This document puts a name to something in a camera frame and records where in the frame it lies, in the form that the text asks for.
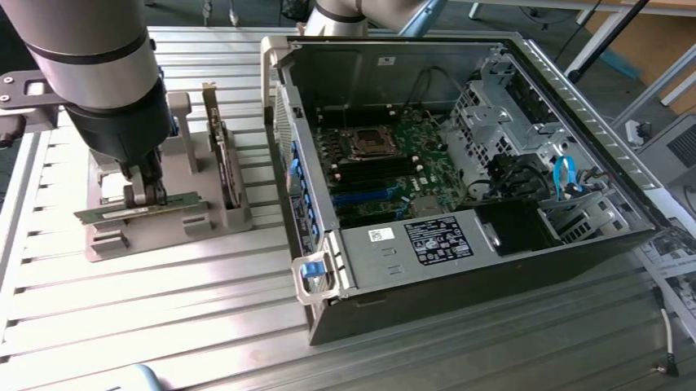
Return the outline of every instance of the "white cable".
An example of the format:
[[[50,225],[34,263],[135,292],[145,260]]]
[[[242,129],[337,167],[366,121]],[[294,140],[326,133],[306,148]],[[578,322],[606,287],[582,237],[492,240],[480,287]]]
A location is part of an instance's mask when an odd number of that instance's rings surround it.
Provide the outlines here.
[[[670,316],[667,315],[667,310],[664,308],[660,309],[660,312],[663,313],[664,327],[667,328],[667,353],[672,354],[675,353],[675,350],[672,347],[672,326],[670,324]]]

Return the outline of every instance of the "circuit board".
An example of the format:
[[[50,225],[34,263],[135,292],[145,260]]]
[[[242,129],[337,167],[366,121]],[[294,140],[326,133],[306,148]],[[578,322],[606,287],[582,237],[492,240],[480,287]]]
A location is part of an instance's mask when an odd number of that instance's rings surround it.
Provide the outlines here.
[[[448,213],[460,205],[460,174],[437,124],[428,120],[425,112],[408,109],[393,125],[320,129],[316,142],[344,227]],[[395,160],[400,160],[400,167],[412,164],[415,170],[399,175],[396,169],[377,180],[372,177],[352,183],[342,181],[349,178],[341,178],[341,174],[333,174],[341,173],[340,164],[377,169]]]

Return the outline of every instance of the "green circuit board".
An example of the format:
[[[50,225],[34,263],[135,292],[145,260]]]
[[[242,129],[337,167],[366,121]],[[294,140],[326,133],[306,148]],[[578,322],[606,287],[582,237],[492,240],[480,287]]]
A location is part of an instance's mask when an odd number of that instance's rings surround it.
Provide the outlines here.
[[[384,188],[389,189],[392,195],[388,200],[338,205],[337,215],[342,219],[342,226],[352,226],[353,221],[366,222],[368,225],[370,216],[393,216],[393,220],[417,217],[415,205],[419,201],[415,204],[415,200],[423,200],[423,197],[429,197],[431,200],[436,197],[444,213],[453,211],[460,205],[464,199],[460,175],[443,146],[437,124],[425,118],[424,112],[409,109],[395,124],[385,126],[396,145],[393,153],[397,156],[417,156],[416,163],[423,166],[421,170],[411,175],[384,179]],[[332,166],[336,167],[338,161],[349,160],[354,151],[349,131],[350,129],[322,129],[316,134],[320,161],[326,173],[330,173]],[[328,174],[332,194],[332,189],[338,186],[333,179]]]

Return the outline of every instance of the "aluminum extrusion table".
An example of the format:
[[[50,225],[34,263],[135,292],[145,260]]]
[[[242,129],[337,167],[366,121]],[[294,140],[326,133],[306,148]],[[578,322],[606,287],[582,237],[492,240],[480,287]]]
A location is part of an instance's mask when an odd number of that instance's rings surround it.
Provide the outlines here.
[[[294,32],[150,31],[167,89],[193,93],[193,131],[205,130],[202,82],[218,84],[254,230],[90,263],[71,214],[85,206],[86,146],[65,115],[58,130],[27,135],[0,221],[3,391],[102,391],[139,362],[167,389],[694,388],[696,351],[679,327],[683,377],[651,371],[664,325],[631,256],[551,288],[310,347],[261,118],[260,40]]]

